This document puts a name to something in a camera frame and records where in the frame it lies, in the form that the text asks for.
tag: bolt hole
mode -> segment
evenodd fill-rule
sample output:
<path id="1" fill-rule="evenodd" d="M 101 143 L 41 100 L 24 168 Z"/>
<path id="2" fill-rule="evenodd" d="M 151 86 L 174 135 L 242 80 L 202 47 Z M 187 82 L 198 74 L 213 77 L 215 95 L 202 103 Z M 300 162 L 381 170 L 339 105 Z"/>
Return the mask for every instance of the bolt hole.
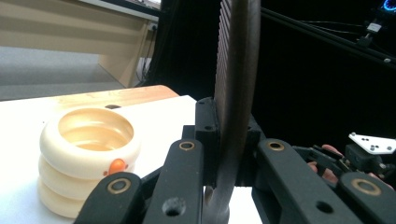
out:
<path id="1" fill-rule="evenodd" d="M 317 202 L 317 209 L 326 214 L 331 214 L 333 212 L 332 207 L 324 202 Z"/>
<path id="2" fill-rule="evenodd" d="M 365 190 L 368 190 L 368 191 L 374 191 L 375 190 L 375 186 L 373 186 L 373 184 L 371 182 L 367 183 L 367 182 L 361 181 L 361 182 L 358 183 L 358 186 L 361 189 L 365 189 Z"/>
<path id="3" fill-rule="evenodd" d="M 118 178 L 107 185 L 107 191 L 112 194 L 121 194 L 131 187 L 131 181 L 127 178 Z"/>
<path id="4" fill-rule="evenodd" d="M 195 144 L 193 142 L 182 142 L 180 143 L 180 145 L 178 145 L 178 147 L 180 147 L 180 149 L 188 151 L 195 148 Z"/>
<path id="5" fill-rule="evenodd" d="M 281 151 L 281 150 L 285 149 L 285 147 L 278 142 L 267 143 L 267 146 L 274 151 Z"/>
<path id="6" fill-rule="evenodd" d="M 163 203 L 163 213 L 168 217 L 182 216 L 186 211 L 186 202 L 180 198 L 170 198 Z"/>

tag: white table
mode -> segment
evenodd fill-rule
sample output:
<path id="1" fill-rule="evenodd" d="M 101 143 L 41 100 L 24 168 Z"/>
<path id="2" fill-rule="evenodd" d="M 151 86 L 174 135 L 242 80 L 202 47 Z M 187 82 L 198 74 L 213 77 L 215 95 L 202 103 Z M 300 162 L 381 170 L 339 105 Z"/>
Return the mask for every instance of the white table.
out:
<path id="1" fill-rule="evenodd" d="M 0 103 L 0 223 L 73 223 L 73 219 L 53 214 L 38 199 L 38 139 L 57 111 L 43 110 L 48 102 L 31 102 Z M 117 109 L 144 135 L 134 171 L 137 175 L 143 177 L 163 165 L 168 148 L 181 138 L 183 125 L 194 124 L 194 108 L 190 96 L 179 96 Z M 250 192 L 250 188 L 235 188 L 230 223 L 261 223 Z"/>

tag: wire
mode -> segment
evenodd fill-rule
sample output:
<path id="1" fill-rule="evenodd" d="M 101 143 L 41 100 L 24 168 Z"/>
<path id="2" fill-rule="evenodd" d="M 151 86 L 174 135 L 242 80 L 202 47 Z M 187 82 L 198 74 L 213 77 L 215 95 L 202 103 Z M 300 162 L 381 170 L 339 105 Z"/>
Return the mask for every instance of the wire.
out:
<path id="1" fill-rule="evenodd" d="M 301 21 L 296 21 L 292 18 L 289 18 L 287 16 L 284 16 L 282 14 L 279 14 L 277 12 L 274 12 L 270 9 L 267 9 L 265 7 L 262 7 L 262 17 L 269 19 L 271 21 L 278 22 L 282 25 L 285 25 L 289 28 L 292 28 L 296 31 L 302 32 L 304 34 L 308 34 L 313 36 L 314 38 L 318 38 L 320 40 L 323 40 L 327 43 L 335 45 L 337 48 L 341 49 L 346 49 L 351 53 L 357 54 L 361 57 L 364 57 L 366 59 L 374 60 L 375 62 L 382 63 L 384 62 L 384 58 L 391 58 L 392 62 L 387 63 L 388 66 L 392 68 L 396 68 L 396 63 L 394 63 L 395 60 L 393 57 L 391 57 L 388 54 L 384 54 L 378 50 L 373 50 L 373 49 L 367 49 L 367 48 L 362 48 L 356 44 L 356 42 L 347 40 L 341 36 L 332 34 L 330 32 L 324 31 L 319 28 L 315 28 L 311 24 L 304 23 Z"/>
<path id="2" fill-rule="evenodd" d="M 345 26 L 356 26 L 356 27 L 364 27 L 363 25 L 353 24 L 353 23 L 346 23 L 340 21 L 300 21 L 305 23 L 329 23 L 329 24 L 338 24 L 338 25 L 345 25 Z"/>
<path id="3" fill-rule="evenodd" d="M 317 26 L 317 25 L 312 25 L 312 24 L 308 24 L 308 25 L 316 27 L 316 28 L 319 28 L 321 30 L 327 30 L 327 31 L 331 31 L 331 32 L 339 33 L 339 34 L 361 35 L 361 34 L 356 33 L 356 32 L 334 30 L 334 29 L 325 28 L 325 27 L 322 27 L 322 26 Z"/>
<path id="4" fill-rule="evenodd" d="M 391 57 L 396 57 L 393 53 L 390 53 L 389 51 L 379 47 L 374 41 L 372 42 L 372 45 L 375 46 L 377 49 L 381 50 L 382 52 L 388 54 Z"/>

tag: orange peg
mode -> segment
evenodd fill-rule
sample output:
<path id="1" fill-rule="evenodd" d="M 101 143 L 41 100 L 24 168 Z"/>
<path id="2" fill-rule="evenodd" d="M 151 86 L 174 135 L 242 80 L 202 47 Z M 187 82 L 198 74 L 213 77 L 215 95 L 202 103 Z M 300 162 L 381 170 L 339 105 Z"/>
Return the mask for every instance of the orange peg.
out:
<path id="1" fill-rule="evenodd" d="M 126 164 L 122 159 L 115 159 L 113 162 L 111 162 L 110 167 L 108 169 L 108 174 L 112 175 L 115 174 L 116 172 L 122 172 L 126 169 Z"/>

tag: ring stacking toy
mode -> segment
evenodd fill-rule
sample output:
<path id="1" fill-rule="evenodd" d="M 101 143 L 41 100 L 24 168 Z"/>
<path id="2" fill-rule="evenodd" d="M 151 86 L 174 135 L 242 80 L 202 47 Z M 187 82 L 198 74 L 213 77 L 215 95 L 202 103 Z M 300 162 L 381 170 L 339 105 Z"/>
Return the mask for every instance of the ring stacking toy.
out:
<path id="1" fill-rule="evenodd" d="M 117 112 L 83 107 L 50 120 L 41 133 L 40 150 L 41 202 L 58 215 L 75 218 L 102 178 L 133 171 L 140 136 Z"/>

